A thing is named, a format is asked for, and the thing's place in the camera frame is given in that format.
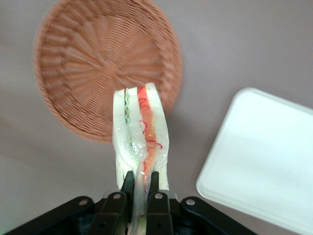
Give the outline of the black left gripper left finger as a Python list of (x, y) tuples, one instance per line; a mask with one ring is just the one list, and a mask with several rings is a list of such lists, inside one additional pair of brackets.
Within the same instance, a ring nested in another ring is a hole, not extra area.
[(100, 209), (89, 227), (89, 235), (125, 235), (132, 219), (134, 174), (127, 172), (121, 190), (100, 201)]

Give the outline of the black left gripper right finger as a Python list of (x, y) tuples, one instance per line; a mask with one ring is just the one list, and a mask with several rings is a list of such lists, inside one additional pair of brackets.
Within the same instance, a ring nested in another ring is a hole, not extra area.
[(169, 198), (159, 190), (159, 173), (151, 176), (146, 220), (147, 235), (173, 235)]

